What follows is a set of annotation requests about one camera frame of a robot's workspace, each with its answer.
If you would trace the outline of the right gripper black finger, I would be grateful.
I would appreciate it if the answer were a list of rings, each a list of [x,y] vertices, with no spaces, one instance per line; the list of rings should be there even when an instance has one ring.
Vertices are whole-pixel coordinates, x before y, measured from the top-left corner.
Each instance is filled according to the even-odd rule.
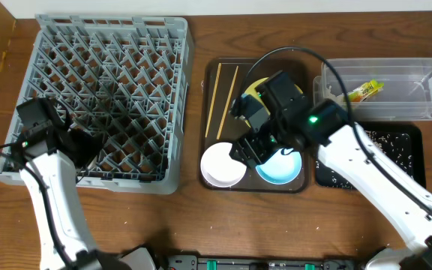
[[[281,147],[271,133],[251,134],[246,143],[247,165],[250,168],[264,164]]]
[[[255,164],[256,154],[254,151],[254,136],[242,136],[237,139],[229,152],[229,156],[243,164]]]

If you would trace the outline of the light blue bowl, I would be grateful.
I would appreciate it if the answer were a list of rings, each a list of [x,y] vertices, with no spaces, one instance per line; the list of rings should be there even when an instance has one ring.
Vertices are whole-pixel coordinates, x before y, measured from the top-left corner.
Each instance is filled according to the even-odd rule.
[[[285,185],[297,178],[302,171],[302,155],[294,149],[277,150],[264,164],[257,165],[256,171],[266,182]]]

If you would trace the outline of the wooden chopstick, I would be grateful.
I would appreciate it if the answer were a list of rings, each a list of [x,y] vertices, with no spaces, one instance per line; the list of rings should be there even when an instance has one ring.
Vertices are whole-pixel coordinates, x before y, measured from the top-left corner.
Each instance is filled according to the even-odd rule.
[[[213,87],[213,92],[212,92],[212,96],[211,96],[211,103],[210,103],[209,112],[208,112],[207,125],[206,125],[206,129],[205,129],[205,138],[208,137],[209,128],[210,128],[211,121],[212,121],[213,107],[215,104],[215,97],[216,97],[216,94],[218,91],[218,83],[219,83],[219,77],[221,74],[221,67],[222,67],[222,64],[219,63],[217,66],[217,73],[216,73],[216,77],[215,77],[215,81],[214,81],[214,87]]]
[[[228,91],[228,95],[226,97],[226,103],[225,103],[225,106],[224,106],[223,114],[222,114],[222,117],[221,117],[221,120],[220,120],[220,125],[219,125],[219,128],[218,128],[217,137],[216,137],[217,140],[219,140],[221,138],[222,130],[224,128],[224,122],[225,122],[225,119],[227,117],[227,112],[229,110],[229,105],[230,105],[230,101],[231,101],[231,98],[232,98],[232,95],[233,95],[233,90],[235,88],[238,72],[239,72],[239,66],[236,66],[235,72],[234,72],[233,77],[232,77],[232,82],[231,82],[231,85],[230,85],[230,88],[229,88],[229,91]]]

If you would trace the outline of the green orange snack wrapper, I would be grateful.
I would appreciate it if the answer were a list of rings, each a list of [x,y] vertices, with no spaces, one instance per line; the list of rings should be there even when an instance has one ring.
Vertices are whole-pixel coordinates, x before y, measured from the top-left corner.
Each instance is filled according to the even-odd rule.
[[[378,92],[381,92],[383,90],[384,83],[378,82],[375,79],[372,79],[369,82],[365,82],[362,85],[360,85],[358,88],[355,88],[353,91],[351,91],[349,96],[350,102],[363,102],[367,100],[368,98],[371,98]]]

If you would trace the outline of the pile of rice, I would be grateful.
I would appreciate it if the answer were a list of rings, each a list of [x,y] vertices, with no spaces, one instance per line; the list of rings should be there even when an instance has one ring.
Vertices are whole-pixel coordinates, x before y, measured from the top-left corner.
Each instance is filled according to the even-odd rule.
[[[413,169],[413,147],[407,133],[367,130],[368,137],[392,161],[394,161],[411,178],[416,178]],[[345,178],[316,160],[316,183],[327,188],[353,190],[354,187]]]

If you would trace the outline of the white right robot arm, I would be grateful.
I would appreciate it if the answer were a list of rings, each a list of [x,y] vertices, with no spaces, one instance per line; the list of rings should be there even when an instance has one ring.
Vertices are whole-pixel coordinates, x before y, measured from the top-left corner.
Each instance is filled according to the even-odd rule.
[[[432,193],[388,158],[347,109],[333,100],[312,105],[287,73],[278,71],[255,91],[232,105],[250,131],[233,143],[230,157],[254,168],[282,149],[316,148],[319,162],[372,203],[406,245],[381,250],[363,269],[432,269]]]

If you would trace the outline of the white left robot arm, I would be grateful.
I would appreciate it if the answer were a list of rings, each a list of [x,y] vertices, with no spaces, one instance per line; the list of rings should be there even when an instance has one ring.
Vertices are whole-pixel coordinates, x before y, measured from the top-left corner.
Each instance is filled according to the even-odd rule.
[[[90,233],[77,193],[77,173],[97,159],[103,144],[71,127],[59,102],[32,98],[16,111],[23,131],[10,147],[10,159],[31,197],[40,236],[41,269],[159,269],[143,246],[115,255],[100,250]]]

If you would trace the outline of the clear plastic waste bin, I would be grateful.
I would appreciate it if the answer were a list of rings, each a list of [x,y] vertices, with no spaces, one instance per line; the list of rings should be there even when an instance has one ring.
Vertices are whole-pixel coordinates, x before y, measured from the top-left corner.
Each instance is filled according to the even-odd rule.
[[[372,80],[382,90],[353,104],[357,122],[432,120],[432,58],[333,58],[328,63],[348,92]]]

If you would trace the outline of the black waste tray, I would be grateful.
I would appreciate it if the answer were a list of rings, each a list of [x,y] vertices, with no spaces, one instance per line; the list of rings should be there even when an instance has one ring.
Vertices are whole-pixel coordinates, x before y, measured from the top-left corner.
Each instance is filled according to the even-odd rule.
[[[369,138],[406,174],[426,188],[422,132],[414,124],[366,122],[361,124]],[[316,183],[326,188],[355,190],[334,170],[316,160]]]

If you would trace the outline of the grey dishwasher rack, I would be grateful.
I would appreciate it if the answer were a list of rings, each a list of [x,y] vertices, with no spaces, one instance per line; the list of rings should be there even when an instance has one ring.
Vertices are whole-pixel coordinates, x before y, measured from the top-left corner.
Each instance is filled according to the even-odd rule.
[[[194,43],[186,19],[39,14],[19,102],[55,98],[103,148],[79,186],[171,194],[179,184]]]

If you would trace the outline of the pink small bowl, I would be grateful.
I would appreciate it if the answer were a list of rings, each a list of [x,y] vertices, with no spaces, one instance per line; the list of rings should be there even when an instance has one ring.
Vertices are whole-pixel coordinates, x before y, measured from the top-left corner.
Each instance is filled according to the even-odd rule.
[[[229,188],[240,182],[247,167],[230,157],[233,144],[218,142],[207,148],[200,161],[203,178],[217,188]]]

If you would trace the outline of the dark brown serving tray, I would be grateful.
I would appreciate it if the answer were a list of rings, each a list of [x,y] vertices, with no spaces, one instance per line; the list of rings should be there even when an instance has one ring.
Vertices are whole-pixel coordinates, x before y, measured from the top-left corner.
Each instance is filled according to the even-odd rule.
[[[241,120],[237,120],[230,115],[230,108],[234,98],[236,97],[239,87],[242,84],[247,72],[256,61],[255,58],[215,58],[209,62],[205,71],[205,85],[204,85],[204,105],[202,106],[202,132],[203,138],[201,141],[202,150],[215,143],[229,142],[237,140],[250,130],[250,127]],[[221,71],[219,83],[217,87],[217,94],[215,97],[213,114],[211,118],[211,125],[208,132],[208,137],[205,138],[207,119],[209,115],[209,107],[212,99],[213,87],[215,84],[215,77],[218,69],[218,64],[221,63]],[[218,128],[221,122],[221,117],[224,111],[228,91],[233,79],[236,66],[239,66],[238,76],[235,81],[235,88],[232,93],[232,98],[229,104],[229,110],[226,115],[222,134],[220,139],[217,140]],[[304,93],[309,92],[307,69],[305,65],[296,59],[283,59],[283,58],[270,58],[265,60],[259,67],[256,68],[254,73],[250,76],[250,82],[263,78],[270,77],[277,71],[286,71],[290,74],[291,79],[297,86],[302,87]],[[302,169],[297,178],[288,184],[270,184],[260,177],[255,169],[247,169],[243,179],[231,187],[215,187],[209,184],[204,178],[200,181],[208,188],[215,191],[238,191],[238,192],[266,192],[266,193],[279,193],[279,194],[297,194],[303,191],[308,183],[311,181],[312,164],[310,156],[301,153],[302,156]]]

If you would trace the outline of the black equipment rail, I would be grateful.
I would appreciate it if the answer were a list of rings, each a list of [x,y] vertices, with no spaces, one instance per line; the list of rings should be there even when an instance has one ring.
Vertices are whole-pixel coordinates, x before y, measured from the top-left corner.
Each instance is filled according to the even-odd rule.
[[[353,259],[245,259],[224,257],[201,257],[195,253],[157,257],[147,247],[138,247],[119,259],[131,269],[166,270],[310,270],[310,269],[432,269],[432,247],[418,255],[407,250],[385,248],[366,262]]]

